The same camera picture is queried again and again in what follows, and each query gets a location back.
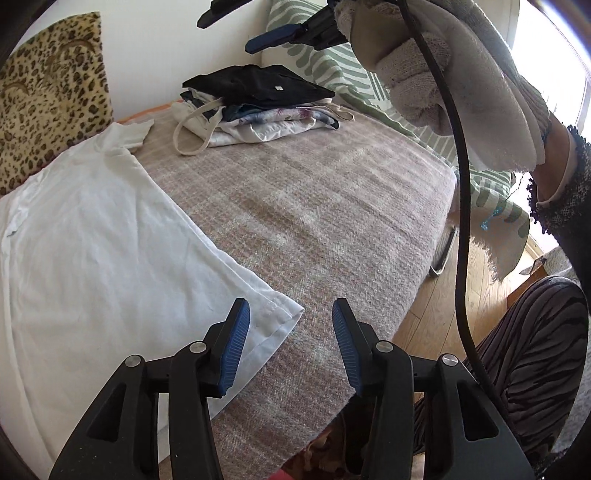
white sheet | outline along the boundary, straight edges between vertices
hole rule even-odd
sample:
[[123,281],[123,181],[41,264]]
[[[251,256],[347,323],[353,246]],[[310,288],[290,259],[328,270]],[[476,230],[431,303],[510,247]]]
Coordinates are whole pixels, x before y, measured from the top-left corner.
[[113,124],[0,200],[0,422],[41,480],[128,355],[173,355],[246,298],[251,327],[214,416],[303,312],[218,250],[151,180],[128,150],[151,125]]

orange fabric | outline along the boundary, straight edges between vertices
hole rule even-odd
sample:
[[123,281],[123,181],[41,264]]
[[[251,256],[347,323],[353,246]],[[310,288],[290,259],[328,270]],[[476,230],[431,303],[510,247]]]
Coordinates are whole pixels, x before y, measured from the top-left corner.
[[164,105],[158,105],[153,108],[148,108],[147,110],[144,110],[143,112],[138,112],[138,113],[135,113],[135,114],[128,116],[126,118],[122,118],[121,120],[117,120],[117,123],[118,124],[125,124],[125,123],[129,122],[130,120],[133,120],[134,118],[138,118],[139,116],[146,115],[148,113],[159,112],[160,110],[166,110],[172,104],[173,104],[173,102],[170,102],[170,103],[165,103]]

leopard print pillow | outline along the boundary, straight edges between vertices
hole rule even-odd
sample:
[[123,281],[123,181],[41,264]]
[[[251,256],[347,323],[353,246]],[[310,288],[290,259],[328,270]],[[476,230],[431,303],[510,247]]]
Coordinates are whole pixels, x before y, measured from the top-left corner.
[[99,13],[39,32],[0,69],[0,195],[112,121]]

blue gripper pad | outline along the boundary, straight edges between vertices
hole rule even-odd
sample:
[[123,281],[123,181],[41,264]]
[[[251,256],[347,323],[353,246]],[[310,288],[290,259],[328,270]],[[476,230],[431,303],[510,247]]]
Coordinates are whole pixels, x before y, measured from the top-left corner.
[[221,395],[225,395],[228,388],[234,383],[250,323],[251,308],[246,300],[242,300],[240,309],[236,314],[236,322],[234,323],[230,338],[220,360],[220,381],[218,383],[218,389]]
[[278,47],[292,40],[299,29],[301,29],[301,25],[293,23],[274,28],[249,40],[244,50],[247,53],[253,54],[265,50],[265,48]]
[[361,357],[355,347],[353,336],[345,320],[346,314],[349,314],[349,312],[343,312],[339,300],[336,300],[333,303],[333,327],[335,329],[336,340],[339,344],[340,356],[343,358],[349,384],[355,389],[357,395],[361,396]]

black garment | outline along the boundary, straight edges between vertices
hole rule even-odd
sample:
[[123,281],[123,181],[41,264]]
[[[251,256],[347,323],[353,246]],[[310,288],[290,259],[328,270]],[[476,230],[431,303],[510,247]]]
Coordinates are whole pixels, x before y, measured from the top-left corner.
[[250,105],[270,110],[289,108],[302,103],[332,98],[329,89],[304,80],[283,65],[258,65],[227,67],[208,75],[197,75],[183,83],[222,98],[224,105]]

